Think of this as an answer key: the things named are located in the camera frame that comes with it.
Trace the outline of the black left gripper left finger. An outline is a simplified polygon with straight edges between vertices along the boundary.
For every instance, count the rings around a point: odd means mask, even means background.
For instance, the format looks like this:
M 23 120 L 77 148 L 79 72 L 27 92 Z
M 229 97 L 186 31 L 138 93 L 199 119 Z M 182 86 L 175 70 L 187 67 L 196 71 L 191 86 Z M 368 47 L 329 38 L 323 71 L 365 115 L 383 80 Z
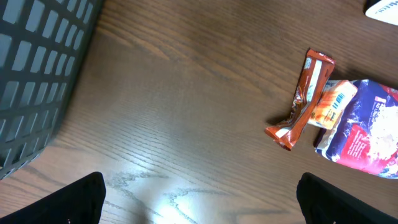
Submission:
M 98 224 L 106 196 L 103 175 L 93 172 L 1 218 L 1 224 Z

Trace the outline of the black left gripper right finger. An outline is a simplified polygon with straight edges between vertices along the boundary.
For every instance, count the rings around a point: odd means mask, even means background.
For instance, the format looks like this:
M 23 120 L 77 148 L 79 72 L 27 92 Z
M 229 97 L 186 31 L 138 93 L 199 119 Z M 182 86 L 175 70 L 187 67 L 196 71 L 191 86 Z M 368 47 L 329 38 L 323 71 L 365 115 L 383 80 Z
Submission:
M 309 172 L 299 180 L 296 195 L 307 224 L 397 224 L 397 218 Z

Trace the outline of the red purple noodle packet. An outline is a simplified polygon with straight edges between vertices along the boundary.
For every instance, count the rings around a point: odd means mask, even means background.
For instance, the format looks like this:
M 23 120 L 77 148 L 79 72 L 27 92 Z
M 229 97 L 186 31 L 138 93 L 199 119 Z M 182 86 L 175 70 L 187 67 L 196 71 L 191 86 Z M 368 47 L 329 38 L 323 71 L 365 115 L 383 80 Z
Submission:
M 358 88 L 335 127 L 321 129 L 315 152 L 338 164 L 386 179 L 397 178 L 397 90 L 372 80 Z

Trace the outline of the small orange yellow packet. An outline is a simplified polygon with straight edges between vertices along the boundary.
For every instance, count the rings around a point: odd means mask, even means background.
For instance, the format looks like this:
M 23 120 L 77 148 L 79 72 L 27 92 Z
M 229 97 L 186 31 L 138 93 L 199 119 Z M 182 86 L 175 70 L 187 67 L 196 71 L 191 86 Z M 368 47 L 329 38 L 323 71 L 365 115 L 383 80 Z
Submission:
M 328 80 L 308 124 L 332 129 L 357 92 L 349 80 Z

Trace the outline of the orange snack bar wrapper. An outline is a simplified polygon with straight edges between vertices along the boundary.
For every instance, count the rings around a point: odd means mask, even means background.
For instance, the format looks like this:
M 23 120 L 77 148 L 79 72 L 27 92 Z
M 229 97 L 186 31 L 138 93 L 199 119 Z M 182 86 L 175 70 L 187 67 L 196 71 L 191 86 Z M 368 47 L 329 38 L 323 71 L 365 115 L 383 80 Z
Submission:
M 299 140 L 334 68 L 331 57 L 313 49 L 307 51 L 290 117 L 264 130 L 280 147 L 291 151 Z

